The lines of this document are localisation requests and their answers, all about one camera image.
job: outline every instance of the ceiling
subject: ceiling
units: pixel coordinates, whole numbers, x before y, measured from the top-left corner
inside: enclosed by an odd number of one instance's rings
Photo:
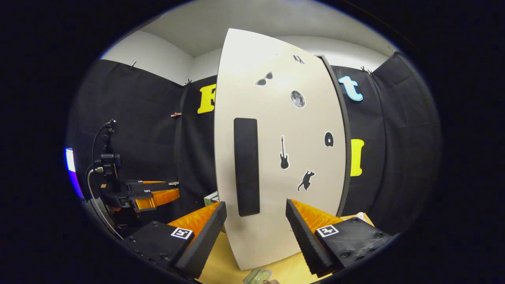
[[[192,57],[223,46],[228,28],[268,36],[305,35],[355,43],[386,56],[393,44],[358,20],[310,0],[196,0],[176,7],[140,30]]]

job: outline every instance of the wooden table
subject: wooden table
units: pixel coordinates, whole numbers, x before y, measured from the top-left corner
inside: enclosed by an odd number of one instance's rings
[[[354,216],[343,216],[341,218],[347,220]],[[364,217],[369,224],[373,225],[366,214],[364,214]],[[301,252],[258,268],[272,271],[270,280],[275,279],[280,284],[309,284],[331,275],[329,274],[321,278],[312,275]],[[220,232],[216,243],[212,247],[204,270],[197,281],[203,284],[240,284],[244,283],[244,279],[251,272],[252,269],[241,271],[238,268],[228,238],[225,233]]]

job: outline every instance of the white wall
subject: white wall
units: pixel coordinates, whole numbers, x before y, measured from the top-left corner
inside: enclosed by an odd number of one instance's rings
[[[315,55],[324,55],[330,65],[374,71],[388,57],[350,42],[316,36],[276,36],[275,38],[297,46]],[[197,81],[218,73],[222,48],[196,57],[189,71],[189,79]]]
[[[101,59],[112,60],[156,74],[183,85],[189,78],[193,57],[168,41],[136,31],[110,48]]]

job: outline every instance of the monitor screen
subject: monitor screen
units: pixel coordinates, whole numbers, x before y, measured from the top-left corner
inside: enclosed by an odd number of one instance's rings
[[[79,198],[84,199],[81,187],[79,186],[79,182],[77,181],[77,174],[75,173],[75,164],[74,164],[74,151],[71,147],[65,148],[65,157],[67,158],[68,174],[70,176],[72,185],[74,186],[74,191]]]

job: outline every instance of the yellow letter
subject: yellow letter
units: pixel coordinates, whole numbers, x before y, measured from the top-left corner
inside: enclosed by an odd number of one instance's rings
[[[196,112],[205,113],[213,111],[214,106],[211,105],[211,101],[214,101],[214,103],[216,102],[216,84],[205,86],[200,89],[200,92],[200,108]]]
[[[360,168],[361,165],[361,147],[365,145],[365,142],[361,139],[351,139],[351,162],[350,162],[350,175],[358,176],[363,170]]]

